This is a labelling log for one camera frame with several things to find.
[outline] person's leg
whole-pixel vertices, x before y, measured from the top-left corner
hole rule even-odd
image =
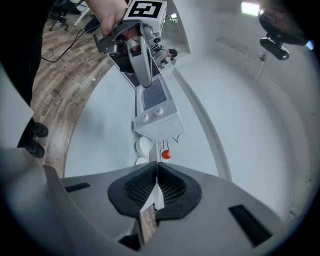
[[[33,83],[41,62],[42,32],[29,42],[21,42],[19,47],[13,46],[13,49],[9,49],[9,56],[1,56],[1,63],[8,77],[29,106],[32,100]],[[32,136],[37,135],[38,130],[39,137],[45,137],[44,135],[48,134],[48,129],[44,125],[43,127],[42,130],[39,129],[39,123],[35,123],[32,118],[21,136],[18,148],[26,148],[33,156],[42,157],[44,149],[32,139]]]

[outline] wire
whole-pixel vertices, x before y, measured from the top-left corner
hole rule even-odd
[[[136,41],[137,43],[139,43],[139,44],[140,44],[140,42],[139,42],[139,41],[137,41],[136,39],[134,39],[134,38],[131,36],[131,34],[130,34],[130,28],[128,29],[128,33],[129,33],[129,37],[130,37],[131,39],[133,39],[134,41]]]
[[[150,61],[150,80],[151,80],[151,83],[150,83],[150,85],[149,86],[151,86],[152,85],[152,72],[153,72],[153,69],[152,69],[152,55],[151,55],[151,51],[150,51],[150,49],[148,50],[148,53],[149,53],[149,61]]]
[[[85,29],[85,27],[82,28],[81,30],[79,30],[79,32],[78,32],[78,34],[76,34],[75,39],[74,39],[74,41],[72,42],[72,44],[60,55],[60,57],[59,57],[58,59],[56,59],[56,60],[50,60],[50,59],[46,59],[46,58],[44,58],[44,57],[41,57],[41,59],[43,59],[43,60],[45,60],[45,61],[47,61],[47,62],[56,63],[58,60],[61,59],[61,57],[75,44],[75,42],[76,42],[84,33],[87,33],[87,32],[89,32],[90,30],[93,30],[93,29],[95,29],[95,28],[97,28],[97,27],[100,27],[100,26],[101,26],[101,24],[100,24],[100,25],[97,25],[97,26],[94,26],[94,27],[88,29],[87,31],[83,31],[83,30]]]

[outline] red ball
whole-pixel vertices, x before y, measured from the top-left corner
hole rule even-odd
[[[162,156],[163,159],[168,160],[168,159],[171,158],[171,153],[170,153],[169,150],[164,150],[164,151],[161,153],[161,156]]]

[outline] black pants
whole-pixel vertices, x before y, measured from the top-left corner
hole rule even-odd
[[[29,105],[32,99],[32,87],[41,61],[43,29],[29,41],[21,40],[19,44],[8,44],[6,53],[1,53],[1,63],[12,84]],[[33,118],[27,124],[18,148],[23,148],[30,141],[30,131],[34,127]]]

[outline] black strip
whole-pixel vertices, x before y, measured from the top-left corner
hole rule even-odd
[[[139,56],[141,55],[141,50],[136,50],[136,51],[132,51],[131,54],[132,54],[132,57],[135,57],[135,56]]]
[[[88,187],[90,187],[88,183],[79,183],[76,185],[65,186],[64,188],[65,188],[65,191],[67,191],[67,193],[70,193],[70,192],[82,190]]]
[[[141,247],[138,234],[126,235],[119,240],[119,243],[135,251]]]
[[[244,233],[250,239],[254,247],[268,240],[272,234],[243,206],[237,205],[229,208]]]

